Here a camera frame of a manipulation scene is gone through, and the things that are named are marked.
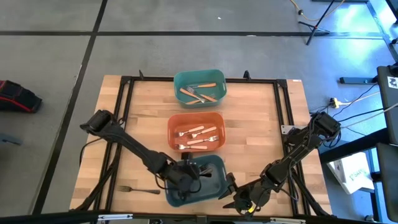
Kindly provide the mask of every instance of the white label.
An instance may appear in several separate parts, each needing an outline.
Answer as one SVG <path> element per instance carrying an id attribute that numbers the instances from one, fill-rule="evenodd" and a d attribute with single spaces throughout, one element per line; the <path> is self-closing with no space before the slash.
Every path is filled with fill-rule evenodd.
<path id="1" fill-rule="evenodd" d="M 398 89 L 398 78 L 387 77 L 387 79 L 388 79 L 388 87 Z"/>

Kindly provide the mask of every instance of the teal bin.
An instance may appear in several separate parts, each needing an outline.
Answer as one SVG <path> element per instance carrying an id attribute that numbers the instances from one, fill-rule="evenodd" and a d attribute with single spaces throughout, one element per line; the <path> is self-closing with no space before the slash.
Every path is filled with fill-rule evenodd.
<path id="1" fill-rule="evenodd" d="M 201 202 L 204 200 L 209 200 L 212 198 L 218 198 L 227 191 L 228 183 L 226 181 L 226 171 L 222 158 L 216 155 L 201 156 L 196 157 L 191 160 L 195 162 L 198 166 L 207 164 L 211 169 L 211 177 L 200 177 L 201 189 L 197 193 L 191 193 L 184 201 L 178 196 L 173 184 L 166 181 L 166 188 L 171 190 L 166 190 L 167 202 L 173 207 L 179 207 L 182 205 Z M 196 191 L 199 188 L 199 181 L 195 181 L 191 187 L 191 191 Z"/>
<path id="2" fill-rule="evenodd" d="M 198 94 L 204 94 L 206 96 L 210 96 L 214 94 L 217 102 L 210 102 L 206 100 L 204 103 L 199 102 L 192 105 L 187 105 L 186 103 L 196 100 L 196 98 L 182 93 L 180 88 L 187 89 L 187 86 L 208 83 L 216 83 L 216 86 L 208 88 L 195 88 L 196 95 L 199 96 Z M 184 108 L 216 106 L 222 102 L 226 95 L 225 77 L 223 72 L 217 69 L 180 72 L 174 76 L 174 91 L 175 97 L 177 97 L 178 101 Z"/>

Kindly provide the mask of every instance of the tripod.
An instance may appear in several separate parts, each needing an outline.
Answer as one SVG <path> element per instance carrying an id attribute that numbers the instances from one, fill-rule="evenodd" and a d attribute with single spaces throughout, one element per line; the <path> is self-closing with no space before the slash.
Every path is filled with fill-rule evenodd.
<path id="1" fill-rule="evenodd" d="M 328 34 L 330 34 L 330 31 L 328 31 L 328 30 L 323 30 L 323 29 L 319 29 L 318 26 L 319 26 L 319 24 L 321 23 L 322 19 L 325 17 L 326 13 L 329 11 L 331 5 L 332 5 L 334 2 L 335 2 L 335 0 L 332 0 L 332 1 L 330 2 L 328 8 L 325 10 L 325 12 L 323 13 L 323 15 L 321 16 L 321 18 L 319 19 L 319 21 L 317 22 L 317 24 L 316 24 L 315 26 L 313 26 L 313 25 L 311 25 L 311 24 L 307 24 L 307 23 L 305 23 L 305 22 L 301 22 L 301 21 L 298 22 L 299 24 L 303 24 L 303 25 L 308 26 L 308 27 L 312 30 L 312 31 L 311 31 L 311 34 L 310 34 L 310 38 L 308 38 L 306 45 L 310 45 L 310 42 L 311 42 L 311 40 L 312 40 L 312 37 L 315 35 L 315 33 L 318 33 L 318 35 L 328 35 Z M 299 10 L 298 14 L 301 15 L 302 13 L 303 13 L 303 11 L 302 11 L 302 10 Z"/>

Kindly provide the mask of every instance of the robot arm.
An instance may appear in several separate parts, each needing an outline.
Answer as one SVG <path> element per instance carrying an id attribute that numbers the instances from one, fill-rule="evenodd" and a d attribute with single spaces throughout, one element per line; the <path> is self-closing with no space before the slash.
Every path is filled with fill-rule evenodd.
<path id="1" fill-rule="evenodd" d="M 331 116 L 325 112 L 313 114 L 306 128 L 292 129 L 288 133 L 285 143 L 292 149 L 282 159 L 268 164 L 261 172 L 259 179 L 238 187 L 234 182 L 233 174 L 227 175 L 230 185 L 219 199 L 233 192 L 236 193 L 233 197 L 234 202 L 223 208 L 235 208 L 238 213 L 250 218 L 255 211 L 259 211 L 268 202 L 272 190 L 275 192 L 281 190 L 298 162 L 325 141 L 334 140 L 339 133 L 340 123 Z"/>
<path id="2" fill-rule="evenodd" d="M 196 167 L 187 163 L 179 166 L 168 155 L 149 150 L 128 135 L 109 111 L 98 110 L 87 123 L 80 125 L 80 128 L 107 141 L 122 144 L 142 159 L 149 172 L 158 175 L 162 180 L 170 181 L 182 192 L 189 192 L 193 180 L 198 178 Z"/>

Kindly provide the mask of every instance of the gray floor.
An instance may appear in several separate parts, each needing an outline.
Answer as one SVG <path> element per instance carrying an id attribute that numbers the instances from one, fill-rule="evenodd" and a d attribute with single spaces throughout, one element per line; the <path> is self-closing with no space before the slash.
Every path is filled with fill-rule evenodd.
<path id="1" fill-rule="evenodd" d="M 309 0 L 297 3 L 312 18 L 319 17 L 327 7 L 327 3 Z M 397 37 L 391 25 L 394 16 L 385 2 L 372 3 L 385 30 L 391 38 Z M 100 0 L 1 1 L 0 30 L 92 30 L 100 4 Z M 288 0 L 113 0 L 107 5 L 100 30 L 307 31 L 297 24 L 296 15 Z M 378 32 L 365 4 L 343 4 L 325 19 L 322 27 L 333 32 Z M 97 37 L 44 212 L 68 210 L 78 172 L 78 154 L 87 138 L 78 125 L 93 113 L 103 75 L 138 75 L 141 69 L 147 76 L 173 76 L 182 70 L 218 68 L 227 77 L 241 77 L 243 71 L 249 70 L 255 78 L 302 79 L 308 107 L 313 109 L 330 97 L 351 101 L 369 88 L 340 85 L 339 77 L 373 77 L 377 66 L 394 63 L 383 40 L 316 38 L 310 46 L 304 44 L 305 40 Z M 18 82 L 44 99 L 37 114 L 1 113 L 0 132 L 21 138 L 24 145 L 1 145 L 0 216 L 28 212 L 87 42 L 88 37 L 0 37 L 0 79 Z M 338 118 L 380 107 L 380 97 L 373 96 L 355 103 Z M 367 134 L 384 126 L 384 118 L 379 116 L 353 129 Z M 342 139 L 358 137 L 344 131 Z M 335 215 L 360 220 L 372 214 L 369 194 L 346 195 L 332 174 L 324 171 Z M 8 193 L 15 189 L 24 190 L 23 194 Z"/>

